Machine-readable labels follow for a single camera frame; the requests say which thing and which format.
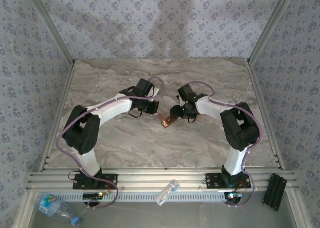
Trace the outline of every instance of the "plastic water bottle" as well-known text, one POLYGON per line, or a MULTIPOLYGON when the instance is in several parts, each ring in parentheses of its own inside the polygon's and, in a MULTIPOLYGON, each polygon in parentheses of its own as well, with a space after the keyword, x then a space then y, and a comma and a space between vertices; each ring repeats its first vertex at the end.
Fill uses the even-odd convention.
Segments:
POLYGON ((52 194, 39 194, 34 206, 41 213, 58 222, 70 223, 73 226, 80 223, 80 217, 74 215, 71 207, 52 194))
POLYGON ((156 197, 156 202, 162 206, 170 196, 180 188, 180 183, 173 179, 156 197))

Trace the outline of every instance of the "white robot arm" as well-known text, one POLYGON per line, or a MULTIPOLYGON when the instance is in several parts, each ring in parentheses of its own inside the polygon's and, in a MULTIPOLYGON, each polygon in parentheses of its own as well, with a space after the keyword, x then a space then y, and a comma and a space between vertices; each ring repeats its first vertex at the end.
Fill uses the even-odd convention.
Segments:
POLYGON ((101 170, 94 150, 94 146, 97 143, 100 126, 102 126, 111 118, 119 114, 129 112, 135 108, 137 108, 141 114, 143 112, 155 114, 159 107, 159 102, 154 101, 153 99, 141 100, 132 98, 119 98, 124 96, 153 97, 157 95, 158 91, 159 89, 156 89, 152 83, 141 79, 137 86, 130 87, 119 92, 119 94, 108 101, 104 101, 100 104, 89 106, 87 108, 79 105, 73 109, 65 126, 70 124, 80 114, 93 110, 90 114, 84 116, 77 123, 71 126, 70 129, 63 135, 63 138, 66 140, 67 144, 77 151, 77 158, 88 174, 95 176, 101 170))
MULTIPOLYGON (((222 166, 222 178, 228 187, 236 186, 243 178, 242 162, 249 146, 257 142, 260 133, 255 121, 243 111, 236 108, 224 107, 209 101, 206 94, 197 95, 190 85, 178 90, 179 99, 185 104, 174 106, 170 110, 171 119, 196 119, 198 114, 221 118, 226 139, 230 143, 227 161, 222 166)), ((236 105, 252 114, 249 106, 241 102, 236 105)))

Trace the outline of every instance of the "black mounting bracket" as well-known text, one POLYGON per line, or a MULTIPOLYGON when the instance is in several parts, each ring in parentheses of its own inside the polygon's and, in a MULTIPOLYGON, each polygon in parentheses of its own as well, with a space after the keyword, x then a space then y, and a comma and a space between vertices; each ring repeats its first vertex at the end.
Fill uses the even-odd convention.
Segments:
POLYGON ((206 187, 208 189, 222 189, 222 188, 251 188, 250 178, 247 174, 240 176, 236 184, 229 185, 225 182, 222 173, 206 173, 205 175, 206 187))
POLYGON ((180 105, 173 106, 170 110, 170 116, 173 119, 177 119, 178 117, 181 117, 183 119, 195 119, 197 115, 199 114, 196 106, 196 102, 205 96, 206 94, 200 94, 197 95, 189 84, 181 87, 178 90, 179 96, 181 97, 182 101, 185 102, 185 105, 182 107, 180 105))
MULTIPOLYGON (((87 109, 81 105, 76 106, 65 125, 66 128, 73 120, 75 120, 81 114, 87 112, 87 109)), ((72 125, 66 133, 63 134, 63 138, 66 143, 78 150, 79 154, 85 154, 92 150, 98 140, 98 133, 100 127, 100 117, 89 113, 72 125)))
MULTIPOLYGON (((118 184, 118 174, 106 174, 102 173, 102 170, 100 170, 97 175, 95 175, 95 177, 112 181, 113 183, 118 184)), ((107 183, 87 177, 82 172, 76 174, 74 177, 73 189, 75 190, 107 190, 109 187, 111 190, 116 189, 112 184, 109 184, 108 186, 107 183)))
MULTIPOLYGON (((237 106, 253 114, 245 102, 241 102, 237 106)), ((225 137, 233 148, 242 152, 248 145, 257 142, 260 136, 258 125, 248 114, 237 108, 232 108, 220 115, 225 137)))

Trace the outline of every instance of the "enclosure wall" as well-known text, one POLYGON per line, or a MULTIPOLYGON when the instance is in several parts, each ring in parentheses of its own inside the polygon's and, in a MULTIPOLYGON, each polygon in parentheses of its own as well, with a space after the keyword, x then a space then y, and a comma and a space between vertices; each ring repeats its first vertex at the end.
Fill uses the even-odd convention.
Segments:
POLYGON ((70 69, 30 0, 0 3, 0 227, 38 168, 70 69))
POLYGON ((254 64, 288 170, 320 227, 320 0, 292 0, 254 64))
POLYGON ((278 0, 43 0, 74 59, 248 58, 278 0))

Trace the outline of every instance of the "marble surface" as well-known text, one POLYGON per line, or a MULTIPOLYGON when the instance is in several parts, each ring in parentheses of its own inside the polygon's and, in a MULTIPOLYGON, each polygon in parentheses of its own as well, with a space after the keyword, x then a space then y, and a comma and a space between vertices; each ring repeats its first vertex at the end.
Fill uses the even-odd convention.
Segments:
MULTIPOLYGON (((58 133, 76 105, 90 106, 114 97, 120 90, 136 85, 140 78, 159 76, 166 83, 159 100, 159 113, 169 114, 178 104, 177 90, 191 81, 204 81, 214 87, 215 99, 245 101, 262 123, 258 101, 243 59, 184 60, 94 60, 77 61, 58 133)), ((193 85, 196 93, 210 93, 203 85, 193 85)), ((264 139, 252 150, 247 165, 275 165, 265 127, 264 139)), ((61 147, 72 151, 61 140, 61 147)), ((179 119, 164 128, 157 115, 143 114, 136 119, 121 114, 100 128, 95 146, 102 167, 215 167, 227 160, 229 144, 221 119, 206 115, 189 124, 179 119)), ((53 147, 47 167, 76 167, 74 161, 53 147)))

